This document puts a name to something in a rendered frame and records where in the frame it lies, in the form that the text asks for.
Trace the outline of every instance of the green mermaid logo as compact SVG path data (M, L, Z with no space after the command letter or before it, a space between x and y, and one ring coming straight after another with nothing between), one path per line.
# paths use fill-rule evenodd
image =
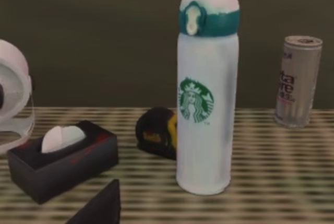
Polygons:
M178 106L186 120L200 123L206 120L213 110L213 95L204 85L185 78L178 87Z

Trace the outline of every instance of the black tissue box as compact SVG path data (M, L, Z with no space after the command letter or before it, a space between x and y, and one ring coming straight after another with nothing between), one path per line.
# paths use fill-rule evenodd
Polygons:
M119 224L120 217L120 182L113 180L66 224Z
M117 136L89 121L76 124L86 138L43 154L43 137L7 152L12 181L38 204L118 164Z

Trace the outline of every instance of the dark wall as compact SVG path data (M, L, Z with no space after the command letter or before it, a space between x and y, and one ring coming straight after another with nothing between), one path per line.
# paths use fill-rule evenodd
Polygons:
M0 0L0 38L26 55L39 106L176 105L180 0ZM240 0L237 106L275 106L283 39L324 40L315 107L334 108L332 0Z

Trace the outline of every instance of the striped tablecloth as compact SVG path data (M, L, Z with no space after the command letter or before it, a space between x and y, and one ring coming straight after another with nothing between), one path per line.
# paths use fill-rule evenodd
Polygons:
M231 185L203 197L177 186L174 161L136 148L135 123L146 110L36 108L34 137L91 120L118 135L120 163L39 206L11 182L0 158L0 224L65 223L114 178L123 224L334 223L334 111L314 110L307 128L289 130L276 126L272 110L236 110Z

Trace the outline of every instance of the bamboo mat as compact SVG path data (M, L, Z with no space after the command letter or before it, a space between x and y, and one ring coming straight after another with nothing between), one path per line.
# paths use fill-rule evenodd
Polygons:
M290 130L276 126L272 110L236 110L231 185L203 197L177 186L174 161L137 150L134 126L146 110L37 108L34 137L91 120L118 135L120 163L38 206L11 182L0 158L0 224L65 223L114 178L121 182L122 224L334 223L334 111L313 110L307 128Z

